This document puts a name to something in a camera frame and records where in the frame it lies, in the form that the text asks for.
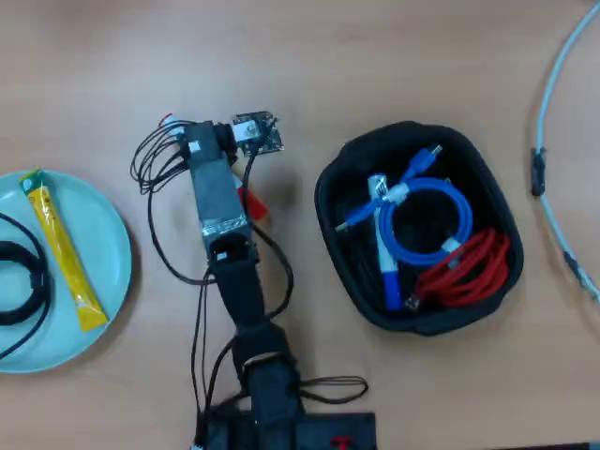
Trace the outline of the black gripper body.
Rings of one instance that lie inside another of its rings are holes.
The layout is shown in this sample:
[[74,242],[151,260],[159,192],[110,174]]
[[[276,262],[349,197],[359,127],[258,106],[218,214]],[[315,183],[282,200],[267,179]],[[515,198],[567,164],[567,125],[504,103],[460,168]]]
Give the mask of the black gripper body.
[[237,160],[237,142],[231,125],[204,121],[185,126],[185,160],[188,165],[226,159]]

